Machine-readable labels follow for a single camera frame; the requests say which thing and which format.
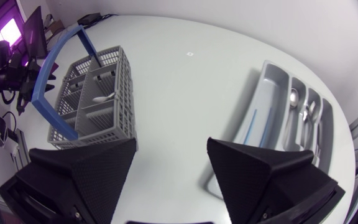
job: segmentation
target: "white spoon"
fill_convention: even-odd
[[[114,93],[111,93],[111,94],[108,95],[108,96],[95,97],[95,98],[93,98],[92,101],[94,101],[95,103],[103,103],[103,102],[108,101],[108,100],[110,100],[111,98],[113,98],[115,94],[116,94],[116,93],[114,92]]]

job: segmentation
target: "blue handle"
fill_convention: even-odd
[[[70,30],[56,43],[55,46],[53,46],[52,50],[48,54],[48,57],[42,64],[31,99],[31,103],[38,110],[38,112],[68,140],[78,139],[78,133],[59,116],[53,106],[48,103],[47,99],[45,99],[44,94],[48,77],[57,55],[65,43],[76,34],[80,38],[88,54],[96,56],[96,51],[89,37],[86,35],[84,28],[82,26],[77,26],[76,28]],[[99,65],[101,65],[99,59],[97,57],[95,57],[95,59]]]

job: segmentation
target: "computer monitor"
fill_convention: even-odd
[[[42,22],[41,6],[39,6],[24,23],[24,41],[31,58],[47,56],[47,42],[45,40],[44,24]]]

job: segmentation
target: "black equipment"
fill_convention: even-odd
[[[9,50],[9,43],[5,40],[0,41],[0,95],[5,104],[10,104],[19,92],[17,97],[16,109],[19,115],[24,112],[25,106],[31,101],[35,82],[37,81],[40,66],[37,61],[31,58],[26,66],[22,66],[22,55],[13,53]],[[56,77],[50,74],[49,80],[55,80]],[[54,86],[47,84],[45,91],[53,89]],[[13,91],[14,94],[10,100],[7,100],[3,91]]]
[[[135,139],[31,149],[31,163],[0,194],[24,223],[110,224],[135,152]]]
[[[24,38],[29,53],[29,61],[25,66],[22,65],[22,54],[19,52],[12,54],[9,42],[0,41],[0,95],[3,102],[8,105],[13,102],[16,92],[19,92],[16,104],[19,115],[24,112],[24,108],[31,101],[34,85],[40,71],[36,57],[46,56],[46,41],[40,7],[33,12],[24,24]],[[55,80],[56,77],[50,74],[48,79]],[[53,88],[53,85],[47,84],[45,91]],[[11,99],[7,100],[3,91],[13,92]]]
[[[47,41],[42,23],[41,6],[38,6],[25,22],[23,32],[29,58],[46,57]]]
[[[96,21],[98,21],[102,16],[100,13],[92,13],[83,16],[81,19],[77,20],[78,25],[88,26]]]
[[[209,138],[208,155],[230,219],[319,223],[344,195],[313,164],[313,153],[280,152]]]

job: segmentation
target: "gray cutlery tray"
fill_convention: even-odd
[[[292,88],[298,91],[299,101],[296,108],[290,109]],[[303,112],[313,101],[313,114],[304,122]],[[278,151],[312,150],[313,164],[328,173],[333,136],[333,109],[328,100],[291,73],[265,61],[233,142]],[[215,175],[207,183],[207,190],[223,198]]]

